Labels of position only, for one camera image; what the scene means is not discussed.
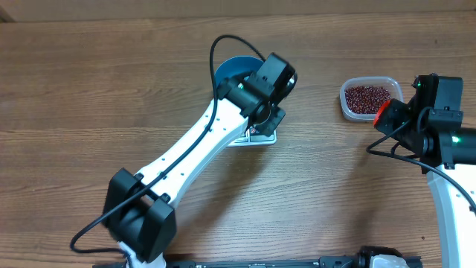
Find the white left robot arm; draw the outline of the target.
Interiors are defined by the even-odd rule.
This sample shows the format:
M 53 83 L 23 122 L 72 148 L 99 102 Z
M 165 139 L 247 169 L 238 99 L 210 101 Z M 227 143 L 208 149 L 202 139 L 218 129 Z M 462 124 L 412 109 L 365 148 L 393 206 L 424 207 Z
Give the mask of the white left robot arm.
M 110 180 L 104 226 L 125 253 L 126 267 L 165 267 L 176 235 L 175 209 L 198 175 L 250 127 L 274 134 L 285 116 L 278 104 L 297 73 L 282 57 L 232 57 L 214 72 L 217 100 L 162 156 L 137 173 L 120 169 Z

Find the white digital kitchen scale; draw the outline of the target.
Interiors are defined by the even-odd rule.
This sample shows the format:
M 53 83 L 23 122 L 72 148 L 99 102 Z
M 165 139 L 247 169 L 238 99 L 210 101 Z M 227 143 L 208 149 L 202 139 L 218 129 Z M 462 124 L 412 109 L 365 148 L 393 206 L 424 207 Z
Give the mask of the white digital kitchen scale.
M 239 138 L 232 141 L 228 147 L 250 147 L 250 146 L 268 146 L 277 142 L 277 131 L 275 130 L 270 136 L 250 127 Z

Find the red beans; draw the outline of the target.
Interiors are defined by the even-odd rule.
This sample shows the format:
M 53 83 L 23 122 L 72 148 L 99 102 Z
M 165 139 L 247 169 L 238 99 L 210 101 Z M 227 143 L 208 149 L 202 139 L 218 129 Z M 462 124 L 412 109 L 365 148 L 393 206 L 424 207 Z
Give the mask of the red beans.
M 376 114 L 379 107 L 390 99 L 389 91 L 382 86 L 354 86 L 345 90 L 349 110 L 355 114 Z

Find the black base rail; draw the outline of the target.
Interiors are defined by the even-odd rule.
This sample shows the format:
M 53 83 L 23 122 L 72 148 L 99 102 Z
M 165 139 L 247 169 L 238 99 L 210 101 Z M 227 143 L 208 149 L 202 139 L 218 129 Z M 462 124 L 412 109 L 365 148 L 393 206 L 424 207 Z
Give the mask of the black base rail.
M 166 261 L 159 256 L 151 263 L 141 262 L 127 249 L 124 262 L 105 264 L 105 267 L 165 267 L 165 268 L 423 268 L 420 256 L 405 257 L 394 248 L 363 246 L 355 255 L 321 256 L 311 260 L 278 261 Z

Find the blue metal bowl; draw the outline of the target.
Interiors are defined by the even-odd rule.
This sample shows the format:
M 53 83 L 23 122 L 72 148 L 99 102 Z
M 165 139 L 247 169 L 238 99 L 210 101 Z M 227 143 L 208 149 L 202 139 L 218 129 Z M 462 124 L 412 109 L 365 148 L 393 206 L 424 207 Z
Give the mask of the blue metal bowl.
M 223 62 L 215 70 L 215 84 L 218 86 L 225 78 L 250 71 L 258 71 L 263 61 L 252 56 L 236 56 Z

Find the orange measuring scoop blue handle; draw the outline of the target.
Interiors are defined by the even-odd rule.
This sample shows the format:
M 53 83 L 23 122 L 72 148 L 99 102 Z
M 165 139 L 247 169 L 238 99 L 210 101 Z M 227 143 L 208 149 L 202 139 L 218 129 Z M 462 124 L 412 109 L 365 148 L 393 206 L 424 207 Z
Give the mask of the orange measuring scoop blue handle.
M 376 116 L 373 120 L 373 126 L 376 127 L 376 125 L 378 124 L 379 122 L 379 119 L 380 119 L 380 116 L 382 115 L 382 113 L 388 108 L 388 106 L 390 105 L 391 103 L 391 99 L 385 101 L 380 107 L 379 107 L 379 110 L 377 111 L 376 113 Z

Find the clear plastic container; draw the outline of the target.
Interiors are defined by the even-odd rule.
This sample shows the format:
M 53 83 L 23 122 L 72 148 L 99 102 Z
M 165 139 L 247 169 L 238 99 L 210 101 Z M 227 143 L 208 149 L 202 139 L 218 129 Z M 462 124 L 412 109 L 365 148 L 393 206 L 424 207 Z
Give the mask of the clear plastic container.
M 356 77 L 341 87 L 343 116 L 354 122 L 370 122 L 384 102 L 390 99 L 404 101 L 400 85 L 391 77 Z

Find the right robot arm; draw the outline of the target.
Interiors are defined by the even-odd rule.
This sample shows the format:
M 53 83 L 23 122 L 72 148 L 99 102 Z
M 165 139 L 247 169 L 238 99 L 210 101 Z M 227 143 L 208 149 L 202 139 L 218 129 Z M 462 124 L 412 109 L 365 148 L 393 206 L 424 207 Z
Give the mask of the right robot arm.
M 420 75 L 408 103 L 386 101 L 373 126 L 411 152 L 383 156 L 421 167 L 434 200 L 443 267 L 475 266 L 475 129 L 462 125 L 463 80 Z

